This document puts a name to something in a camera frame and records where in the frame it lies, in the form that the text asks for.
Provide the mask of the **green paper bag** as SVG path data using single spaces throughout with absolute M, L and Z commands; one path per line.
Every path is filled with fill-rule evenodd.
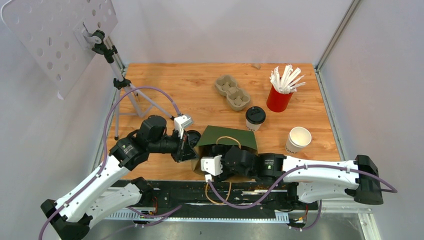
M 195 150 L 198 153 L 198 159 L 192 161 L 191 167 L 196 174 L 205 175 L 205 173 L 201 171 L 200 160 L 203 157 L 213 157 L 212 146 L 238 146 L 239 148 L 245 146 L 257 150 L 258 153 L 257 141 L 252 131 L 208 125 L 204 130 L 199 142 L 195 146 Z M 233 182 L 248 182 L 243 181 L 242 177 L 236 176 L 231 177 L 228 181 L 229 188 L 225 196 L 226 201 L 229 200 Z M 209 189 L 212 187 L 212 185 L 209 182 L 206 182 L 204 187 L 206 199 L 212 204 L 224 205 L 224 202 L 217 202 L 210 198 Z

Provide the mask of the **white paper coffee cup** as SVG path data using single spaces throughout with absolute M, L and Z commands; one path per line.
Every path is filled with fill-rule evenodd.
M 255 132 L 261 127 L 262 123 L 252 123 L 248 120 L 246 120 L 246 128 L 249 131 Z

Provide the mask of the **black coffee cup lid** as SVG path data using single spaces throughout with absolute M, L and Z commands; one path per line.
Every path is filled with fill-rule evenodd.
M 266 120 L 266 112 L 259 106 L 252 106 L 247 109 L 245 118 L 249 123 L 259 125 Z

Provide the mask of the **cardboard cup carrier stack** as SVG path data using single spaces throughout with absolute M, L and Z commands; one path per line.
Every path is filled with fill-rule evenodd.
M 245 109 L 251 101 L 251 96 L 239 87 L 232 75 L 221 75 L 215 80 L 214 86 L 221 96 L 226 97 L 229 107 L 236 112 Z

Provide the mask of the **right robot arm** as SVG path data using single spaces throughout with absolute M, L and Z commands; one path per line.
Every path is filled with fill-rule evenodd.
M 379 169 L 367 155 L 353 160 L 319 161 L 277 153 L 256 154 L 235 145 L 214 145 L 200 160 L 208 180 L 221 182 L 242 176 L 258 182 L 293 183 L 286 204 L 298 209 L 304 203 L 351 197 L 360 204 L 382 205 Z

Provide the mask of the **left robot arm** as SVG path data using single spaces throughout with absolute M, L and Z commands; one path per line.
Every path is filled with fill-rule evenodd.
M 195 159 L 201 137 L 185 128 L 193 123 L 188 115 L 174 118 L 174 130 L 167 135 L 167 121 L 159 115 L 145 119 L 138 130 L 119 139 L 99 165 L 78 186 L 63 197 L 47 199 L 40 208 L 62 240 L 81 240 L 98 222 L 132 205 L 149 206 L 153 187 L 143 178 L 133 179 L 118 192 L 101 197 L 122 176 L 148 160 L 150 154 L 169 154 L 177 163 Z

